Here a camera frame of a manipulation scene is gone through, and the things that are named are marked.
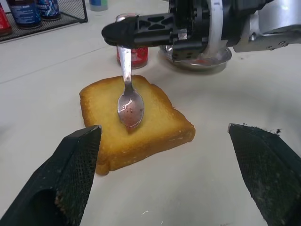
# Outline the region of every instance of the table surface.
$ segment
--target table surface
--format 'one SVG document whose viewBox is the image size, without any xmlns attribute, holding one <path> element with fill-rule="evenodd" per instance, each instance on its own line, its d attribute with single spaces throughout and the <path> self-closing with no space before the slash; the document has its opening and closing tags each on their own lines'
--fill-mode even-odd
<svg viewBox="0 0 301 226">
<path fill-rule="evenodd" d="M 0 217 L 62 138 L 84 127 L 79 92 L 121 75 L 101 30 L 125 12 L 160 13 L 161 0 L 111 0 L 89 22 L 0 44 Z M 173 68 L 151 48 L 134 74 L 161 87 L 194 124 L 193 142 L 95 175 L 85 226 L 265 226 L 238 167 L 229 123 L 274 130 L 301 155 L 301 46 L 233 53 L 222 71 Z"/>
</svg>

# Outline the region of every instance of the spoon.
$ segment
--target spoon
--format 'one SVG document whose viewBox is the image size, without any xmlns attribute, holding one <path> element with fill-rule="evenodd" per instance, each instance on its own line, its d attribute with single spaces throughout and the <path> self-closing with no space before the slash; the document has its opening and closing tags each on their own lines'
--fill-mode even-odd
<svg viewBox="0 0 301 226">
<path fill-rule="evenodd" d="M 132 85 L 131 50 L 118 46 L 118 51 L 125 84 L 124 92 L 118 99 L 118 116 L 123 124 L 129 128 L 134 128 L 139 125 L 143 118 L 144 103 Z"/>
</svg>

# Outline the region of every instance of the silver bowl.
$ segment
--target silver bowl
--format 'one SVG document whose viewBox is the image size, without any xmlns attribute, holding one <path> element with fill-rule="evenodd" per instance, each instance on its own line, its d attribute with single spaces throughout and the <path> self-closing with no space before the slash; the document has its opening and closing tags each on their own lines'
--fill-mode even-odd
<svg viewBox="0 0 301 226">
<path fill-rule="evenodd" d="M 172 60 L 173 46 L 160 46 L 160 54 L 175 66 L 189 70 L 208 70 L 226 64 L 232 58 L 231 50 L 227 47 L 220 49 L 217 54 L 210 58 L 204 58 L 200 54 L 196 60 Z"/>
</svg>

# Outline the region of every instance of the bread slice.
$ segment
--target bread slice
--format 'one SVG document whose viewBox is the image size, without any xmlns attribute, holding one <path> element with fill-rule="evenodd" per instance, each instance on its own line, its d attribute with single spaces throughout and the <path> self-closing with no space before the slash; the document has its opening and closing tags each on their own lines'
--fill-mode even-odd
<svg viewBox="0 0 301 226">
<path fill-rule="evenodd" d="M 144 77 L 132 77 L 133 86 L 144 101 L 140 125 L 128 130 L 117 115 L 117 101 L 124 90 L 121 76 L 97 81 L 80 92 L 80 105 L 86 127 L 101 125 L 96 173 L 128 166 L 153 154 L 193 140 L 194 126 L 175 110 L 166 94 Z"/>
</svg>

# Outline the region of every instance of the wire rack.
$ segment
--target wire rack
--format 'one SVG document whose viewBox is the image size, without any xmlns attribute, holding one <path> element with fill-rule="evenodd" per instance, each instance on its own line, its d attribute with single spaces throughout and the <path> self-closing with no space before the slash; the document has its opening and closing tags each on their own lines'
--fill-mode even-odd
<svg viewBox="0 0 301 226">
<path fill-rule="evenodd" d="M 42 21 L 41 27 L 33 29 L 25 30 L 18 28 L 18 26 L 15 24 L 12 14 L 10 12 L 6 13 L 13 32 L 10 35 L 0 37 L 0 43 L 40 32 L 46 32 L 55 28 L 76 23 L 85 23 L 88 21 L 84 0 L 58 0 L 58 5 L 61 11 L 61 18 L 59 20 Z"/>
</svg>

